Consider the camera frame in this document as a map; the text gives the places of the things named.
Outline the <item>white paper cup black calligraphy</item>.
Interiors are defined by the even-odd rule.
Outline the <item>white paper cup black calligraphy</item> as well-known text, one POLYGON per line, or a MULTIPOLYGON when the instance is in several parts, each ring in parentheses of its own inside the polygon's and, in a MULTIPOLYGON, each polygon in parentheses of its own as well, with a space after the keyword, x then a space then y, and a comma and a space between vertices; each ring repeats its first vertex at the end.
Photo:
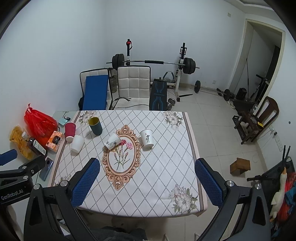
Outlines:
POLYGON ((140 132, 142 143, 145 148, 152 148, 154 146, 154 138, 152 136, 152 130, 143 130, 140 132))

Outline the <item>plain white cup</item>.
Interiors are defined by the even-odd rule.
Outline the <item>plain white cup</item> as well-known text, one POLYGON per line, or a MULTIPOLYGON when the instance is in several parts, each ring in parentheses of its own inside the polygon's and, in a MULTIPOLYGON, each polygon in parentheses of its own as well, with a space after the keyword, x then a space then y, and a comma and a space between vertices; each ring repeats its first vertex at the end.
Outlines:
POLYGON ((74 153, 79 153, 81 151, 84 143, 85 143, 85 140, 82 136, 75 135, 75 137, 70 145, 71 151, 74 153))

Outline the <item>white paper cup bamboo print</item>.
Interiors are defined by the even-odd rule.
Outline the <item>white paper cup bamboo print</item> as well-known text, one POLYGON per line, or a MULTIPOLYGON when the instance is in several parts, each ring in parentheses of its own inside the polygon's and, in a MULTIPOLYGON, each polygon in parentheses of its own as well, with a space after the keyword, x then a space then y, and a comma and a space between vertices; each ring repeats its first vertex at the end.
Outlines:
POLYGON ((107 141, 104 143, 104 146, 108 150, 112 150, 113 148, 117 147, 121 143, 121 139, 116 133, 112 133, 107 141))

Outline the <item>dark green plastic cup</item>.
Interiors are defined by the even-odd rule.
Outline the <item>dark green plastic cup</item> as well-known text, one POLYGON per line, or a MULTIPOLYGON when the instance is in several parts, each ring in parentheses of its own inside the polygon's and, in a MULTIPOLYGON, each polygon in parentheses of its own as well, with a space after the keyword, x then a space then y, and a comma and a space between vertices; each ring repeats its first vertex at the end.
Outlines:
POLYGON ((100 119, 98 117, 91 117, 89 120, 88 120, 88 125, 90 126, 92 132, 99 136, 102 134, 102 125, 101 125, 101 122, 100 122, 100 119))

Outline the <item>red paper cup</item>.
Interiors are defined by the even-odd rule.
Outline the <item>red paper cup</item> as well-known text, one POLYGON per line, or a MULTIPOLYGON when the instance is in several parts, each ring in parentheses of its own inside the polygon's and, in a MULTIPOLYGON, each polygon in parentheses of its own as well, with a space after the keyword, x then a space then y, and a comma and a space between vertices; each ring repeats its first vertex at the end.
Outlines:
POLYGON ((72 142, 75 137, 76 125, 73 122, 65 124, 65 139, 67 142, 72 142))

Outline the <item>yellow snack bag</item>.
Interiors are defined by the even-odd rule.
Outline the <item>yellow snack bag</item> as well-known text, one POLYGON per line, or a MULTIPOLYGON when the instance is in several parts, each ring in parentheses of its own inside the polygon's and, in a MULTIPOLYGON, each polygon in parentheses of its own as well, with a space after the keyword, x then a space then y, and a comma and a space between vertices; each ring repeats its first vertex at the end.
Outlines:
POLYGON ((27 160, 33 160, 35 154, 27 146, 27 141, 22 137, 24 130, 20 126, 15 126, 10 134, 10 141, 15 144, 20 153, 27 160))

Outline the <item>dark brown bottle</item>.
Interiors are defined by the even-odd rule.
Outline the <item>dark brown bottle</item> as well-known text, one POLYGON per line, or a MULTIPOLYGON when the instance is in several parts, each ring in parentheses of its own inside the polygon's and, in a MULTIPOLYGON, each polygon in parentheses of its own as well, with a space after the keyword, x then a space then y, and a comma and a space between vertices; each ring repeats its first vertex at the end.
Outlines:
POLYGON ((27 146, 37 155, 47 156, 47 150, 33 137, 27 139, 27 146))

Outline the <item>brown wooden box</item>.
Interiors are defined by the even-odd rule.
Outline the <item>brown wooden box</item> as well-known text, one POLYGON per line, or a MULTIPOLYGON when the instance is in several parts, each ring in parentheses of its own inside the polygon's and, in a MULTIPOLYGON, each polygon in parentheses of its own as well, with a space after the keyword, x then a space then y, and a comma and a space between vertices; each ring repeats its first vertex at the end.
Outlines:
POLYGON ((244 172, 250 171, 250 161, 243 158, 237 158, 236 161, 234 161, 230 165, 230 174, 231 175, 238 175, 243 174, 244 172))

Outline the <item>red plastic bag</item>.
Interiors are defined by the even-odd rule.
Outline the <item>red plastic bag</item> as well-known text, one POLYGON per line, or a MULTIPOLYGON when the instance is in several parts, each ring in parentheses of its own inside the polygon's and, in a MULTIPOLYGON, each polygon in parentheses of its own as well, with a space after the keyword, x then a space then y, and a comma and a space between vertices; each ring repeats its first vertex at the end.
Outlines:
POLYGON ((52 133, 58 129, 58 124, 55 119, 41 111, 33 109, 30 107, 30 104, 28 104, 28 108, 25 111, 24 121, 31 136, 44 148, 46 148, 46 143, 52 133))

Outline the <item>orange snack box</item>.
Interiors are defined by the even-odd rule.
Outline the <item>orange snack box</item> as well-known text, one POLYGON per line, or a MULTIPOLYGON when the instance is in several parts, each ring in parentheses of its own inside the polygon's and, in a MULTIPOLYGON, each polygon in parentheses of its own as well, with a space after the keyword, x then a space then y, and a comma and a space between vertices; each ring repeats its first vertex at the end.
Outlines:
POLYGON ((48 139, 46 143, 46 147, 53 152, 57 152, 59 149, 59 145, 63 140, 63 134, 59 131, 53 131, 51 137, 48 139))

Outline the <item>small teal card holder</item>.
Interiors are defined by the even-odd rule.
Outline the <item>small teal card holder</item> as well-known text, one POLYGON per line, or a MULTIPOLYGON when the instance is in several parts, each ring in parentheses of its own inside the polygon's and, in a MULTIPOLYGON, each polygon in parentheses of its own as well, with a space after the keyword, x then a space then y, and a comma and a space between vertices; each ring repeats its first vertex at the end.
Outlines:
POLYGON ((67 118, 64 118, 64 117, 62 117, 62 118, 60 118, 60 119, 58 120, 58 124, 61 125, 61 126, 66 125, 67 122, 68 122, 68 119, 67 119, 67 118))

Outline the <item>dark wooden chair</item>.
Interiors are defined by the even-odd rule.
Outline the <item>dark wooden chair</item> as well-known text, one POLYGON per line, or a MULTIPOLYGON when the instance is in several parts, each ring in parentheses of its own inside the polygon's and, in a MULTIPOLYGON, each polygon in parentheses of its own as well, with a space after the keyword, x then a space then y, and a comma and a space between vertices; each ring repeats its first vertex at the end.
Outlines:
POLYGON ((232 120, 241 138, 241 144, 248 140, 253 142, 277 118, 279 112, 278 103, 266 96, 255 114, 244 110, 239 112, 240 116, 234 115, 232 120))

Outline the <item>black blue weight bench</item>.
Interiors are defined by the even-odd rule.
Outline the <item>black blue weight bench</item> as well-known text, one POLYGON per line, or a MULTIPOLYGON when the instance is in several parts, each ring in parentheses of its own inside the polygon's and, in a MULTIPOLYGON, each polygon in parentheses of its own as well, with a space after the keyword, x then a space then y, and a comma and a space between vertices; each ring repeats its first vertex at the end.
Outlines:
POLYGON ((149 97, 149 109, 166 111, 167 109, 167 83, 160 79, 154 79, 149 97))

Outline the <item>barbell with black plates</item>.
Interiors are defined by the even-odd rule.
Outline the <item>barbell with black plates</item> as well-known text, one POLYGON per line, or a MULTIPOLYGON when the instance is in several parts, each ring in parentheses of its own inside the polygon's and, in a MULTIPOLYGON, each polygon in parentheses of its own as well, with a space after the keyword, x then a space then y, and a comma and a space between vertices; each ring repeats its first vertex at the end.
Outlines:
POLYGON ((117 70, 119 67, 123 67, 125 64, 130 63, 145 63, 145 64, 158 64, 158 65, 176 65, 181 68, 181 70, 185 74, 193 74, 196 69, 200 69, 200 67, 196 66, 196 62, 192 58, 184 58, 182 63, 171 63, 165 61, 158 60, 125 60, 124 54, 115 54, 112 57, 111 62, 107 62, 107 64, 111 64, 112 68, 117 70))

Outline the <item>white squat rack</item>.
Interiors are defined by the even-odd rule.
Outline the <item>white squat rack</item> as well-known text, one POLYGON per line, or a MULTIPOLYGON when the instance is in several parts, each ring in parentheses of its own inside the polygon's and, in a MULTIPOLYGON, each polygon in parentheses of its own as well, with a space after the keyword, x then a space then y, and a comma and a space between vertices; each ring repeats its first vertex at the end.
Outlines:
POLYGON ((196 67, 195 61, 192 58, 185 57, 187 52, 187 47, 185 42, 180 47, 179 61, 177 63, 177 70, 175 73, 175 81, 169 82, 169 87, 174 90, 175 98, 177 102, 180 102, 181 96, 179 95, 179 85, 181 81, 182 74, 192 74, 194 73, 194 68, 196 67))

